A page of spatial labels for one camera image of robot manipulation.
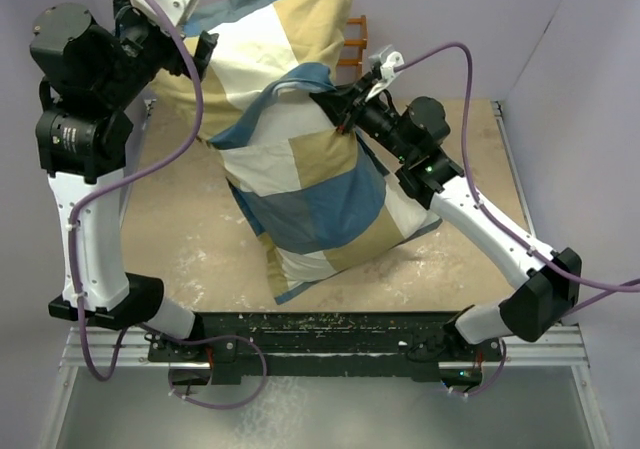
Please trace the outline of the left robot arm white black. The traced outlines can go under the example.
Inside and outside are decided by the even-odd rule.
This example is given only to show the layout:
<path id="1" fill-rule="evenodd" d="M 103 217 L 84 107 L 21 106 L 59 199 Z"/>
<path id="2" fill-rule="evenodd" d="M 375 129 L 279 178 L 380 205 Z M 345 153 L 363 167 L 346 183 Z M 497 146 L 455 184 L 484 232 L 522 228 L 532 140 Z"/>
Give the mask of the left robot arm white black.
<path id="1" fill-rule="evenodd" d="M 161 71 L 204 78 L 217 44 L 202 33 L 194 51 L 183 28 L 199 0 L 112 0 L 115 26 L 63 3 L 34 22 L 30 55 L 42 71 L 35 128 L 41 168 L 59 213 L 65 259 L 62 293 L 48 305 L 58 319 L 122 330 L 146 325 L 171 336 L 184 361 L 202 356 L 202 321 L 155 277 L 124 268 L 121 224 L 128 183 L 137 177 L 127 144 L 127 109 Z"/>

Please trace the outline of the orange wooden rack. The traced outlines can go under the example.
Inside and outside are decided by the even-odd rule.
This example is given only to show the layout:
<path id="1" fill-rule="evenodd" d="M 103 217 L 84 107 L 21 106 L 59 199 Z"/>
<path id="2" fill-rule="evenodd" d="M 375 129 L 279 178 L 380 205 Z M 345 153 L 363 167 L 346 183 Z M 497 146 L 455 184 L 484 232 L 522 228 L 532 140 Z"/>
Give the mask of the orange wooden rack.
<path id="1" fill-rule="evenodd" d="M 364 14 L 350 17 L 345 26 L 344 44 L 336 66 L 335 79 L 338 84 L 354 82 L 362 76 L 367 46 L 367 17 Z"/>

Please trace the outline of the patchwork pillowcase blue beige white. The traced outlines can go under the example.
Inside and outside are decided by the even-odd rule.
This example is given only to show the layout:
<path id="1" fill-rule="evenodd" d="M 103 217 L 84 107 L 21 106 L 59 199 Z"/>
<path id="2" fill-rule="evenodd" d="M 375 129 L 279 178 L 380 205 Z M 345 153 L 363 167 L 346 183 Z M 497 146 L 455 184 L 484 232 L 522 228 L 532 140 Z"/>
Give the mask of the patchwork pillowcase blue beige white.
<path id="1" fill-rule="evenodd" d="M 341 135 L 314 101 L 333 87 L 353 0 L 224 0 L 185 24 L 194 50 L 218 38 L 197 104 L 191 81 L 159 73 L 153 91 L 221 164 L 261 242 L 277 303 L 439 226 L 356 133 Z"/>

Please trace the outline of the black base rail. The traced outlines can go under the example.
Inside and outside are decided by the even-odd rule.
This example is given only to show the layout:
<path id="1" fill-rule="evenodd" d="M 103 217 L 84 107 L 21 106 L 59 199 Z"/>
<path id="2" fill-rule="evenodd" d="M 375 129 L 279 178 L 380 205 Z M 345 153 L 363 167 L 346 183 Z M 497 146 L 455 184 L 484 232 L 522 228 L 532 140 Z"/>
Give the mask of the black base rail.
<path id="1" fill-rule="evenodd" d="M 160 360 L 200 361 L 204 369 L 175 368 L 180 383 L 202 378 L 236 385 L 261 377 L 400 377 L 415 382 L 443 381 L 474 387 L 481 366 L 501 358 L 500 343 L 458 342 L 445 327 L 450 312 L 283 312 L 224 313 L 201 316 L 205 342 L 187 346 L 146 334 L 150 355 Z M 267 363 L 268 354 L 384 353 L 380 362 Z"/>

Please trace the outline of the aluminium frame rail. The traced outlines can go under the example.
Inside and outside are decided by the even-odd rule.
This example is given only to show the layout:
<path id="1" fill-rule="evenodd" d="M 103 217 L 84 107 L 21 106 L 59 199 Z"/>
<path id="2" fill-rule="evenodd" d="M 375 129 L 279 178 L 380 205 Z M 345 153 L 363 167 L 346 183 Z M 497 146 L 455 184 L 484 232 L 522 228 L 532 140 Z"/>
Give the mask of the aluminium frame rail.
<path id="1" fill-rule="evenodd" d="M 92 360 L 98 368 L 109 365 L 112 350 L 117 334 L 103 329 L 89 330 L 89 339 Z M 570 367 L 586 366 L 588 357 L 583 344 L 580 329 L 572 327 L 554 327 L 549 334 L 543 336 L 535 343 L 524 342 L 517 337 L 507 337 L 506 366 L 514 367 Z M 373 354 L 348 354 L 325 353 L 291 355 L 286 353 L 268 354 L 267 363 L 273 365 L 277 362 L 302 362 L 316 358 L 322 362 L 355 362 L 374 361 L 380 362 L 386 355 L 384 353 Z M 59 363 L 63 367 L 82 367 L 85 365 L 82 355 L 79 331 L 72 328 L 66 339 L 62 357 Z M 206 364 L 200 361 L 160 360 L 150 355 L 149 343 L 144 339 L 144 332 L 133 329 L 124 338 L 123 347 L 119 351 L 117 366 L 123 367 L 171 367 L 171 368 L 197 368 L 204 369 Z"/>

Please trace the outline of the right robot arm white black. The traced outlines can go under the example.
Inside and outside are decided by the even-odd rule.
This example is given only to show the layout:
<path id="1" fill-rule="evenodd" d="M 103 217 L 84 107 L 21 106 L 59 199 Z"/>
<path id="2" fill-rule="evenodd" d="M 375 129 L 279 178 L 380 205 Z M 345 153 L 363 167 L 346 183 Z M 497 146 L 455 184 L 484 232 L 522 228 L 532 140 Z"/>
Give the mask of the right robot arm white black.
<path id="1" fill-rule="evenodd" d="M 473 242 L 514 290 L 502 301 L 473 305 L 450 320 L 445 326 L 446 352 L 467 360 L 489 339 L 516 336 L 537 341 L 575 306 L 580 256 L 538 240 L 482 195 L 472 194 L 467 171 L 442 148 L 451 129 L 439 101 L 418 97 L 398 112 L 389 92 L 370 96 L 372 87 L 361 79 L 314 100 L 338 132 L 360 129 L 393 155 L 405 194 Z"/>

